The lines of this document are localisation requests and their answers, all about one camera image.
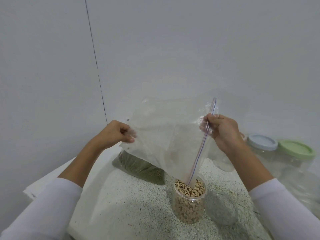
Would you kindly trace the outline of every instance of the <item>green lid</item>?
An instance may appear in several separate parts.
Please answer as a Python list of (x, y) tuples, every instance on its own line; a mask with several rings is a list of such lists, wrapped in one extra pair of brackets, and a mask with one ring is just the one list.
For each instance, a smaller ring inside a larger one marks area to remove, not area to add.
[(311, 147), (294, 140), (279, 141), (279, 149), (300, 160), (312, 159), (316, 155)]

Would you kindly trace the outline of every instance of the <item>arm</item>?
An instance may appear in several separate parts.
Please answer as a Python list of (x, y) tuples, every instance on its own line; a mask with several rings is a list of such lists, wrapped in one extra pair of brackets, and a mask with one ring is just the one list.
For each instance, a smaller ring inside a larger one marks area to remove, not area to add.
[(320, 221), (263, 166), (244, 143), (235, 120), (208, 114), (217, 146), (232, 162), (275, 240), (320, 238)]
[(94, 162), (104, 149), (119, 141), (133, 142), (132, 137), (123, 135), (129, 128), (121, 122), (111, 121), (3, 231), (0, 239), (62, 239)]

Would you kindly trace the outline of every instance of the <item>white sleeve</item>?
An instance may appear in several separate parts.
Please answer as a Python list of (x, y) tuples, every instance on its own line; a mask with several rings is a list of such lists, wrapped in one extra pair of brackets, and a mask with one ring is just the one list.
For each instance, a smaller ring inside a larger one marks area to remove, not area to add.
[(249, 192), (275, 240), (319, 240), (320, 220), (276, 178)]
[(82, 188), (69, 180), (54, 179), (2, 232), (0, 240), (62, 239), (81, 192)]

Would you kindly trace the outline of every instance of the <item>light blue lid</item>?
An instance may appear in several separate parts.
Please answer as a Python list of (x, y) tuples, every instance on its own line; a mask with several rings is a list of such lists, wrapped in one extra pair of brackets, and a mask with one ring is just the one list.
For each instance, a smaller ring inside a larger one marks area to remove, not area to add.
[(251, 134), (248, 136), (249, 145), (264, 151), (274, 151), (278, 148), (278, 142), (270, 137)]

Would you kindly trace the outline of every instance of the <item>bag of green lentils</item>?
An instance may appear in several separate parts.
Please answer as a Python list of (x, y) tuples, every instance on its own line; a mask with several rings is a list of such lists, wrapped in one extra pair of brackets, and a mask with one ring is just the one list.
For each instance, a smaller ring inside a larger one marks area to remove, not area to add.
[(112, 162), (116, 168), (150, 183), (165, 185), (165, 172), (151, 163), (144, 161), (125, 150)]

